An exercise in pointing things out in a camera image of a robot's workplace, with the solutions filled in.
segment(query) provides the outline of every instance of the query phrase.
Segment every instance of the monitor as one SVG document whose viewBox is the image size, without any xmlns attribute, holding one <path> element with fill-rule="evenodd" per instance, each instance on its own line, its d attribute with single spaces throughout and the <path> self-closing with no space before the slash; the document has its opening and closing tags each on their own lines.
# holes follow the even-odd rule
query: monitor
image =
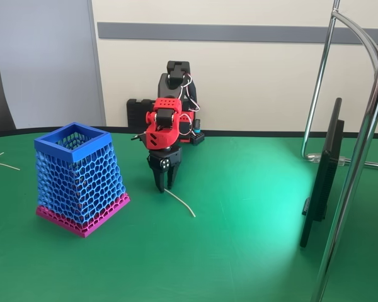
<svg viewBox="0 0 378 302">
<path fill-rule="evenodd" d="M 305 215 L 305 222 L 301 233 L 301 247 L 305 247 L 308 243 L 312 222 L 314 220 L 322 221 L 325 218 L 330 190 L 338 167 L 341 139 L 343 138 L 345 122 L 338 119 L 340 106 L 341 98 L 337 98 L 323 145 L 312 194 L 311 197 L 306 199 L 302 211 L 302 214 Z"/>
</svg>

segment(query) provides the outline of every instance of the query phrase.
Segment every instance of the blue honeycomb mesh container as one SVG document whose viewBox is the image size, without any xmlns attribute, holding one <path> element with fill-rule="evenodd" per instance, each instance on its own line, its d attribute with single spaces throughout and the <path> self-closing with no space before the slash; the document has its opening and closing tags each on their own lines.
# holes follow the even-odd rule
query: blue honeycomb mesh container
<svg viewBox="0 0 378 302">
<path fill-rule="evenodd" d="M 72 123 L 36 139 L 35 150 L 39 208 L 79 231 L 109 214 L 125 193 L 105 131 Z"/>
</svg>

